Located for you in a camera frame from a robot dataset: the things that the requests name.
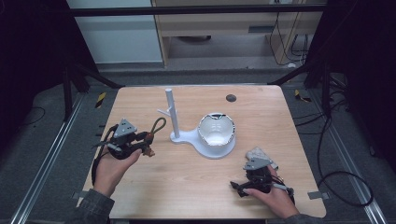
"hand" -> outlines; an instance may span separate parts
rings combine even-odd
[[[268,169],[271,175],[277,176],[271,165],[268,165]],[[257,189],[244,189],[244,192],[267,204],[275,215],[283,219],[300,214],[288,193],[283,189],[271,188],[269,193],[263,193]]]
[[[125,172],[139,159],[141,153],[142,150],[138,149],[124,160],[117,160],[110,153],[104,155],[96,169],[96,179],[93,189],[110,197]]]

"aluminum extrusion rail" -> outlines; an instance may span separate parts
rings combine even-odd
[[[85,96],[84,93],[78,94],[78,97],[74,104],[75,109],[73,110],[70,119],[64,121],[61,130],[58,132],[57,136],[55,137],[55,140],[52,143],[52,146],[50,147],[46,158],[41,164],[41,167],[38,170],[32,185],[28,189],[17,211],[12,216],[10,222],[11,224],[23,224],[26,222],[30,212],[32,211],[33,206],[35,205],[35,201],[37,200],[38,195],[40,194],[41,190],[44,187],[44,184],[47,180],[48,175],[50,174],[52,166],[55,163],[59,152],[61,151],[61,148],[64,144],[64,140],[68,135],[76,119],[78,111],[80,110],[81,107],[81,103],[84,99],[84,96]]]

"left hand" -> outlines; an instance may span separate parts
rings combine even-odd
[[[110,197],[116,186],[120,183],[125,172],[131,167],[140,157],[141,149],[133,152],[130,157],[124,160],[117,160],[110,153],[107,153],[99,162],[96,169],[96,180],[93,189]]]

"table top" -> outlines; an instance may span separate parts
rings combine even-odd
[[[166,110],[165,89],[172,88],[179,129],[195,129],[212,112],[228,115],[235,125],[235,147],[226,157],[210,160],[192,145],[170,140],[172,121],[155,134],[154,157],[141,156],[125,174],[112,195],[111,218],[272,218],[269,208],[252,197],[240,198],[230,181],[248,180],[243,166],[246,153],[262,148],[278,166],[278,174],[295,190],[296,206],[303,214],[324,217],[321,199],[310,200],[317,191],[312,171],[278,86],[175,86],[128,87],[119,90],[109,115],[109,127],[127,119],[137,132],[150,131]],[[226,96],[236,96],[228,102]],[[92,187],[88,174],[85,190]]]

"sleeve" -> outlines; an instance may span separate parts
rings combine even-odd
[[[311,217],[305,214],[299,214],[285,219],[286,224],[322,224],[323,219],[320,217]]]
[[[105,195],[90,189],[66,224],[106,223],[114,201]]]

